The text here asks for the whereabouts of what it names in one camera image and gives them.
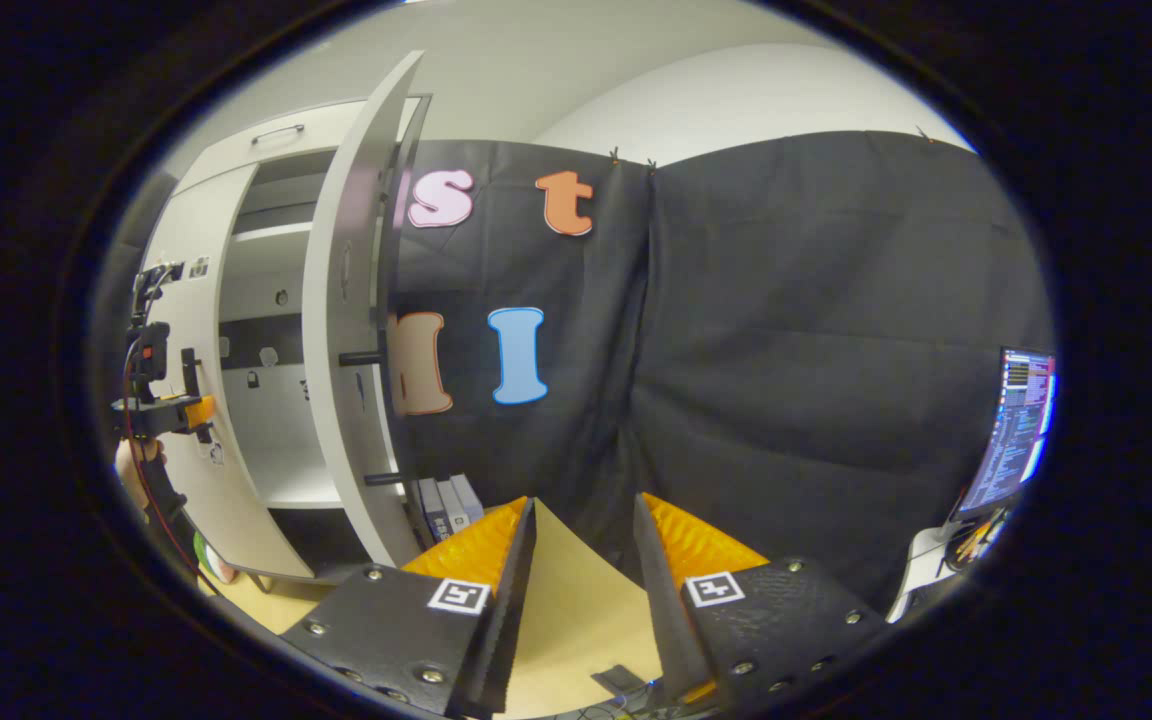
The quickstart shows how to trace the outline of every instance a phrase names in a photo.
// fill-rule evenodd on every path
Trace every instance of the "cabinet handle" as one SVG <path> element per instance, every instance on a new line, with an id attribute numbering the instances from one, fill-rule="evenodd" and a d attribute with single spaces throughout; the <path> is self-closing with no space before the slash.
<path id="1" fill-rule="evenodd" d="M 260 135 L 252 137 L 252 145 L 256 145 L 256 142 L 259 141 L 262 137 L 265 137 L 266 135 L 274 135 L 274 132 L 282 132 L 285 129 L 294 129 L 294 131 L 296 132 L 303 132 L 305 131 L 305 124 L 297 123 L 294 126 L 287 126 L 286 128 L 271 129 L 271 131 L 268 132 L 260 132 Z"/>

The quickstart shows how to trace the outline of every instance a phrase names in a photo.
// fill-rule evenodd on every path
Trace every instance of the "white wall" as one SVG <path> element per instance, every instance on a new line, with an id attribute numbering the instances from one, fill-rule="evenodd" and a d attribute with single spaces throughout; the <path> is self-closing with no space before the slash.
<path id="1" fill-rule="evenodd" d="M 531 142 L 675 162 L 806 132 L 910 132 L 972 150 L 923 100 L 842 50 L 760 44 L 714 50 L 641 74 Z"/>
<path id="2" fill-rule="evenodd" d="M 205 146 L 266 118 L 365 96 L 411 50 L 414 92 L 434 96 L 426 141 L 528 142 L 608 88 L 708 50 L 751 41 L 831 46 L 740 0 L 427 0 L 339 28 L 252 78 L 168 154 L 182 176 Z"/>

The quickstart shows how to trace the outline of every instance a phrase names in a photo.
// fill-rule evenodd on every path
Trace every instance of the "ceiling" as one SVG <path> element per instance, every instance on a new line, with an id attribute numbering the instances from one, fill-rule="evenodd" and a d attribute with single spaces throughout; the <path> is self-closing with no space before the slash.
<path id="1" fill-rule="evenodd" d="M 422 0 L 372 13 L 266 70 L 168 154 L 182 176 L 210 143 L 287 111 L 366 96 L 411 50 L 430 92 L 420 137 L 533 141 L 581 105 L 673 61 L 738 45 L 836 47 L 741 0 Z"/>

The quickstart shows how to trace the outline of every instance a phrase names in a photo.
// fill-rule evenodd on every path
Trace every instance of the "computer monitor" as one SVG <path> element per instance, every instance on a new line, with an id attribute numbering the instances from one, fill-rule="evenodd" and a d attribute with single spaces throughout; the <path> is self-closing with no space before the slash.
<path id="1" fill-rule="evenodd" d="M 1000 374 L 990 445 L 953 520 L 977 518 L 1014 502 L 1033 477 L 1047 442 L 1056 393 L 1056 357 L 1005 347 Z"/>

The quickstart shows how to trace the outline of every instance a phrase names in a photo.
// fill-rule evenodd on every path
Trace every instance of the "orange letter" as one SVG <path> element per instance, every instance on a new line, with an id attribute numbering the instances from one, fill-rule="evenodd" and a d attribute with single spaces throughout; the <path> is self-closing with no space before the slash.
<path id="1" fill-rule="evenodd" d="M 585 234 L 594 228 L 594 220 L 576 214 L 576 199 L 594 197 L 594 188 L 579 182 L 571 170 L 554 173 L 536 181 L 545 191 L 545 223 L 561 234 Z"/>
<path id="2" fill-rule="evenodd" d="M 399 323 L 389 323 L 389 353 L 397 369 L 394 404 L 399 412 L 431 415 L 450 410 L 452 395 L 444 392 L 444 378 L 438 372 L 438 331 L 444 328 L 444 317 L 410 313 Z"/>

